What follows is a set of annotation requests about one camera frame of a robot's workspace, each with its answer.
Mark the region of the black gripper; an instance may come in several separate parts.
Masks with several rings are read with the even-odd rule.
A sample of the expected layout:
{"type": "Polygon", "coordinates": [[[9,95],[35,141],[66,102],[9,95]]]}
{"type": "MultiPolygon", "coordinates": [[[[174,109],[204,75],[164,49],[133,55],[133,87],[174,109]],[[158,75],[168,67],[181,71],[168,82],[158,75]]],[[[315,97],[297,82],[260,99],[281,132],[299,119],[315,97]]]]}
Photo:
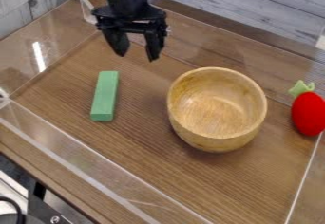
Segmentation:
{"type": "Polygon", "coordinates": [[[108,5],[94,8],[97,26],[116,54],[124,57],[130,49],[128,33],[145,34],[150,61],[160,59],[168,34],[166,12],[149,0],[108,0],[108,5]]]}

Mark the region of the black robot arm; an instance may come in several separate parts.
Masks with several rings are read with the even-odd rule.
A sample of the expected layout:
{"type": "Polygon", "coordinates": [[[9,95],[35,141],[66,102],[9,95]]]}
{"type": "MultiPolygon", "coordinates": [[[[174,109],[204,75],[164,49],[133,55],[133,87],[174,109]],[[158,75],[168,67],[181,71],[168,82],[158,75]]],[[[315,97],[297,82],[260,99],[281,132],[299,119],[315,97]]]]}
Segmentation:
{"type": "Polygon", "coordinates": [[[129,33],[142,34],[149,61],[160,59],[168,36],[166,12],[150,5],[149,0],[108,0],[109,5],[94,8],[96,26],[102,31],[117,55],[130,49],[129,33]]]}

